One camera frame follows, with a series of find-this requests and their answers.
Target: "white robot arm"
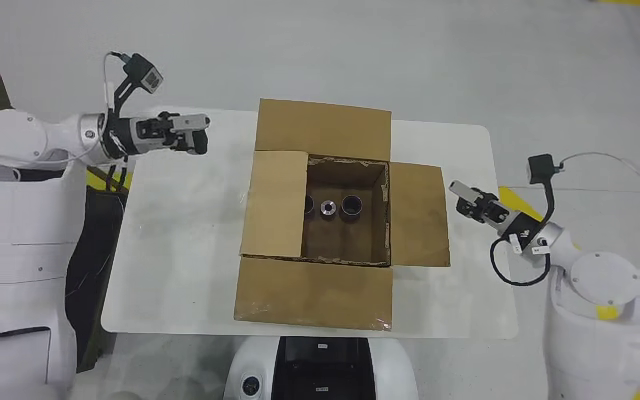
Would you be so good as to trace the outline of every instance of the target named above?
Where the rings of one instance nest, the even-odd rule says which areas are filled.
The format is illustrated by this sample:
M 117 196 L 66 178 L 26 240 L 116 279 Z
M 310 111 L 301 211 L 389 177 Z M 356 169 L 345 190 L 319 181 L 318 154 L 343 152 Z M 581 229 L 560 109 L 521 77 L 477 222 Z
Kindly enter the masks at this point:
M 503 281 L 528 286 L 549 276 L 544 339 L 549 399 L 632 400 L 640 388 L 640 270 L 619 255 L 577 249 L 567 230 L 548 221 L 554 205 L 550 179 L 558 171 L 551 156 L 531 157 L 529 166 L 531 183 L 545 185 L 550 206 L 542 222 L 458 181 L 450 186 L 459 196 L 456 209 L 497 230 L 490 258 Z M 507 279 L 493 259 L 502 241 L 544 272 L 530 282 Z M 572 311 L 567 301 L 578 296 L 623 310 L 614 320 L 586 317 Z
M 207 151 L 204 114 L 122 118 L 136 88 L 162 77 L 142 56 L 112 53 L 127 78 L 104 114 L 59 124 L 0 111 L 0 392 L 7 399 L 64 399 L 76 371 L 75 333 L 65 314 L 69 260 L 84 223 L 86 166 L 168 148 Z

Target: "gray floor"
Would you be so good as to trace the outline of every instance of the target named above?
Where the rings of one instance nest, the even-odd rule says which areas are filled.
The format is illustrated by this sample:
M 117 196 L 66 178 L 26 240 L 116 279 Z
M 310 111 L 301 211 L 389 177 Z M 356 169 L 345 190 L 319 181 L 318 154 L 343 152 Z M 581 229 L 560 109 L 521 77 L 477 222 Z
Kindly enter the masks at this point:
M 498 183 L 539 209 L 542 192 L 521 189 L 529 155 L 600 150 L 640 164 L 640 7 L 584 0 L 3 5 L 0 73 L 15 106 L 40 117 L 103 108 L 107 49 L 143 53 L 166 78 L 154 96 L 134 95 L 129 113 L 158 104 L 255 110 L 260 97 L 274 97 L 484 125 Z M 116 80 L 116 66 L 108 71 Z M 640 179 L 607 159 L 568 167 L 554 178 L 556 220 L 583 248 L 614 250 L 640 265 Z M 531 276 L 515 257 L 511 268 L 516 278 Z M 424 399 L 545 398 L 545 288 L 515 293 L 514 340 L 404 342 Z M 239 340 L 121 335 L 110 358 L 79 376 L 76 398 L 123 388 L 148 399 L 187 391 L 215 398 Z

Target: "white table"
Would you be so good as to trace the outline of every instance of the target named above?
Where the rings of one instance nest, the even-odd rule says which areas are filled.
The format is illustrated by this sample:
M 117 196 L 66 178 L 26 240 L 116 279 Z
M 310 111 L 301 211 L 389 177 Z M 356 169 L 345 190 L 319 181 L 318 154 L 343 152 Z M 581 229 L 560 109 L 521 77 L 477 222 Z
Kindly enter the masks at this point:
M 398 338 L 512 338 L 512 288 L 489 264 L 495 232 L 455 211 L 447 192 L 450 268 L 394 267 L 391 332 L 240 322 L 233 319 L 238 255 L 252 165 L 256 112 L 158 107 L 211 118 L 209 151 L 169 150 L 136 164 L 102 314 L 112 332 Z M 437 165 L 497 193 L 489 133 L 480 126 L 393 121 L 391 161 Z M 509 273 L 505 249 L 497 264 Z

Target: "black cable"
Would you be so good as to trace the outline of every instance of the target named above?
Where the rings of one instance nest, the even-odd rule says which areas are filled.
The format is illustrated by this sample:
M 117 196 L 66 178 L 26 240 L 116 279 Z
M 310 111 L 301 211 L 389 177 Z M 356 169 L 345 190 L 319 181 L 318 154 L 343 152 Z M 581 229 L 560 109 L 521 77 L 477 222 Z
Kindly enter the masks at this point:
M 118 179 L 118 185 L 116 186 L 116 192 L 122 190 L 124 186 L 124 181 L 127 179 L 127 167 L 124 166 L 120 169 L 120 179 Z
M 107 179 L 104 180 L 105 190 L 107 192 L 111 191 L 111 181 L 113 180 L 113 174 L 116 172 L 116 166 L 112 165 L 109 167 L 109 172 L 107 173 Z
M 489 248 L 489 259 L 491 260 L 491 266 L 493 267 L 493 270 L 495 271 L 495 273 L 498 275 L 498 277 L 500 277 L 500 279 L 502 279 L 503 282 L 508 283 L 509 285 L 512 286 L 533 286 L 537 283 L 542 282 L 547 275 L 549 274 L 549 271 L 551 271 L 551 254 L 547 253 L 544 255 L 545 258 L 545 262 L 544 262 L 544 272 L 542 272 L 542 274 L 531 280 L 528 282 L 515 282 L 512 281 L 510 279 L 508 279 L 506 276 L 502 275 L 502 272 L 500 272 L 500 270 L 498 270 L 498 267 L 496 266 L 496 260 L 495 260 L 495 255 L 494 252 L 496 250 L 496 246 L 498 245 L 498 243 L 500 242 L 507 242 L 507 238 L 506 237 L 501 237 L 498 238 L 495 242 L 491 243 L 491 247 Z M 546 246 L 547 242 L 546 241 L 542 241 L 541 243 L 542 246 Z
M 544 218 L 540 221 L 538 232 L 544 228 L 544 226 L 551 220 L 551 215 L 556 209 L 556 199 L 553 196 L 553 187 L 551 187 L 551 181 L 546 181 L 542 184 L 544 186 L 544 195 L 547 198 L 547 212 L 544 214 Z

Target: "cardboard box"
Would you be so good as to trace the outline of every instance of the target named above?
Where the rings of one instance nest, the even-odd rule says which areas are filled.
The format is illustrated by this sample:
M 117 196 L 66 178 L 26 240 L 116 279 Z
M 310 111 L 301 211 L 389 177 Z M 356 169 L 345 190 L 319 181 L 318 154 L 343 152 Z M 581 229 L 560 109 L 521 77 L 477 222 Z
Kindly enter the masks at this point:
M 448 267 L 449 239 L 440 168 L 390 152 L 388 111 L 260 102 L 236 320 L 391 330 L 392 266 Z M 357 221 L 321 218 L 346 195 Z

